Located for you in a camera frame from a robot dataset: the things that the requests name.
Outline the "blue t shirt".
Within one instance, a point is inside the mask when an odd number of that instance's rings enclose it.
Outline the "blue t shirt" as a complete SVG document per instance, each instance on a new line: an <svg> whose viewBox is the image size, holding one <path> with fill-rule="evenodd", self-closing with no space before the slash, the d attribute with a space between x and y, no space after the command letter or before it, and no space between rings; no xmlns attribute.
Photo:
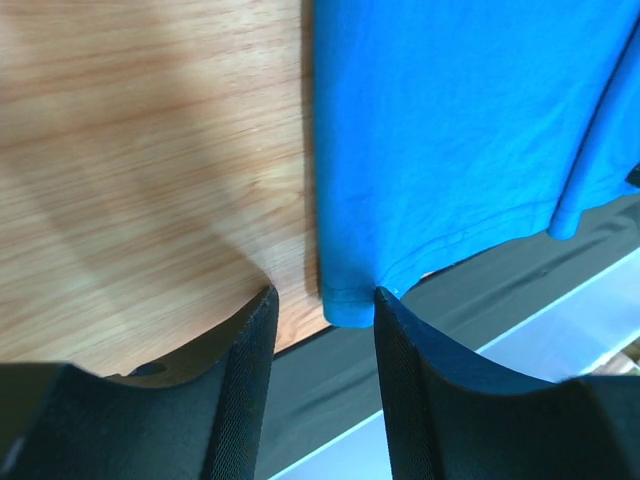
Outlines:
<svg viewBox="0 0 640 480"><path fill-rule="evenodd" d="M313 73L333 325L639 190L635 1L318 1Z"/></svg>

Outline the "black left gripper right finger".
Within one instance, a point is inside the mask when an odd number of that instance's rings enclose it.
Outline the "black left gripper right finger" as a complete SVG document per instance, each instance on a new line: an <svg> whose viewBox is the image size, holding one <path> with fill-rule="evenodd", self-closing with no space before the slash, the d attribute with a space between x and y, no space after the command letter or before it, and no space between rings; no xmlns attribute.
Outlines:
<svg viewBox="0 0 640 480"><path fill-rule="evenodd" d="M635 479L639 381L546 382L420 320L384 288L374 337L396 479Z"/></svg>

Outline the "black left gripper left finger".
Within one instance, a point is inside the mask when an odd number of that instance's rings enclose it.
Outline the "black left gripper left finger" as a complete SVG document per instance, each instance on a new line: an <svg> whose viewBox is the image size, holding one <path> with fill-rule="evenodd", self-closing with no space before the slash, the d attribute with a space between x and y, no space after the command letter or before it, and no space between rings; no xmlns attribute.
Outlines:
<svg viewBox="0 0 640 480"><path fill-rule="evenodd" d="M1 367L5 479L250 479L279 311L273 287L127 375Z"/></svg>

